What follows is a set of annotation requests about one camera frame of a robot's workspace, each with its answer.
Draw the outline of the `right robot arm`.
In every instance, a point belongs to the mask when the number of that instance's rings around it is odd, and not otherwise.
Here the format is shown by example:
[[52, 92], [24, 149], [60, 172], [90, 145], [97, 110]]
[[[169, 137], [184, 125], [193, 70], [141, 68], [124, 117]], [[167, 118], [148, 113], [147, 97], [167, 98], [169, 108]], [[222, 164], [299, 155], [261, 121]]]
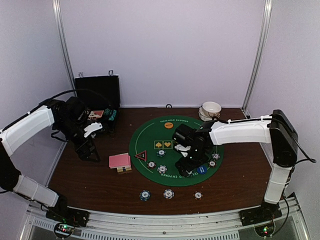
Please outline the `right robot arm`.
[[280, 109], [270, 115], [242, 120], [221, 120], [214, 117], [199, 128], [179, 125], [172, 136], [175, 149], [181, 158], [175, 163], [183, 177], [209, 162], [209, 151], [214, 146], [233, 143], [265, 143], [272, 145], [272, 170], [266, 192], [256, 210], [259, 220], [268, 220], [278, 209], [282, 194], [296, 164], [298, 152], [303, 149], [298, 142], [298, 133]]

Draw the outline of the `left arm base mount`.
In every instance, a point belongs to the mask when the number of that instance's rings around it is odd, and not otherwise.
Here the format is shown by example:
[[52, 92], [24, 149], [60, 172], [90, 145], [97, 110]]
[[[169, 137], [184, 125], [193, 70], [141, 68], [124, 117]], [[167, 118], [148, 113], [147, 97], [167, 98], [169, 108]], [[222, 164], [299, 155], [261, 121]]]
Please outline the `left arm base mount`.
[[90, 213], [86, 210], [80, 210], [67, 207], [66, 210], [58, 212], [56, 209], [49, 208], [45, 217], [57, 222], [62, 222], [74, 227], [86, 227]]

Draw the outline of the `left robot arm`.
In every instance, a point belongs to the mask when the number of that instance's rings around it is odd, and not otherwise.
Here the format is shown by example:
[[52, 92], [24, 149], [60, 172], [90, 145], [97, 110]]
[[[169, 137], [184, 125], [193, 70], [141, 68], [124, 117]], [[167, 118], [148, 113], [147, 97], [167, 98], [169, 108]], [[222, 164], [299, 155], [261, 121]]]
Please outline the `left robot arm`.
[[101, 130], [100, 122], [89, 120], [90, 109], [83, 101], [71, 96], [58, 100], [63, 91], [40, 102], [0, 131], [0, 187], [3, 193], [13, 192], [31, 201], [39, 202], [52, 209], [61, 222], [72, 218], [66, 198], [23, 175], [11, 160], [15, 151], [42, 130], [51, 127], [55, 133], [62, 133], [66, 142], [72, 142], [78, 157], [83, 161], [99, 162], [100, 157], [92, 135]]

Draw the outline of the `green blue chip stack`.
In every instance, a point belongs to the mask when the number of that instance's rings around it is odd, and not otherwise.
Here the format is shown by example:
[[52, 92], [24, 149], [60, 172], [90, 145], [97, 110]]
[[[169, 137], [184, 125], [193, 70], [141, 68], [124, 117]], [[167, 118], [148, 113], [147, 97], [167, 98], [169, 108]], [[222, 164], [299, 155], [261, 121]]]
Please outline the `green blue chip stack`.
[[139, 199], [143, 202], [148, 201], [151, 198], [151, 192], [148, 190], [143, 190], [140, 192]]

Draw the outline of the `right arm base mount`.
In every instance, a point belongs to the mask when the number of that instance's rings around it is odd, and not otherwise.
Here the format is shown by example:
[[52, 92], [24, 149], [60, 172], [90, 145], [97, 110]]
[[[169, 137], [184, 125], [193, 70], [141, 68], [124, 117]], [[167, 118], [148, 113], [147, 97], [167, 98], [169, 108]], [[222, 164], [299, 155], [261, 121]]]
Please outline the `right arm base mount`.
[[281, 210], [277, 209], [276, 211], [271, 211], [262, 207], [244, 209], [239, 212], [240, 221], [243, 227], [268, 222], [281, 216]]

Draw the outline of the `red playing card deck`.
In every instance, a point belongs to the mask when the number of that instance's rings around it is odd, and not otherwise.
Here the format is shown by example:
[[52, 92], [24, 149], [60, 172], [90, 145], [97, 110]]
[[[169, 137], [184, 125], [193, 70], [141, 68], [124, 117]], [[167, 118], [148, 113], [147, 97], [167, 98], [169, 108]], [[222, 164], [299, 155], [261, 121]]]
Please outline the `red playing card deck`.
[[108, 159], [108, 165], [110, 169], [114, 168], [130, 168], [131, 157], [128, 153], [122, 153], [117, 155], [111, 155]]

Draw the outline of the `blue tan chip stack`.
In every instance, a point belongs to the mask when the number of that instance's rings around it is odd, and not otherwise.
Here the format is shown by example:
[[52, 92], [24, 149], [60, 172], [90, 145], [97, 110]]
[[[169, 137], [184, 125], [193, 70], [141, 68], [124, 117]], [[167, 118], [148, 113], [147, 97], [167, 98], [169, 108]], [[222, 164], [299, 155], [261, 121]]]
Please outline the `blue tan chip stack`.
[[172, 199], [175, 196], [175, 193], [172, 189], [165, 189], [163, 192], [163, 197], [167, 200]]

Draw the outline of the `orange round blind button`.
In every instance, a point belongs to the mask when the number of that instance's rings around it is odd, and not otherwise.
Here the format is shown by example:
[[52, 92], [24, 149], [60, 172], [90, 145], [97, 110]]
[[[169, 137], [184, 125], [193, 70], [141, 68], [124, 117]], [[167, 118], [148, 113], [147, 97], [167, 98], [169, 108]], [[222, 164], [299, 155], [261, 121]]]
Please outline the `orange round blind button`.
[[165, 127], [166, 129], [172, 129], [172, 128], [174, 127], [174, 124], [173, 124], [172, 122], [166, 122], [166, 123], [164, 124], [164, 127]]

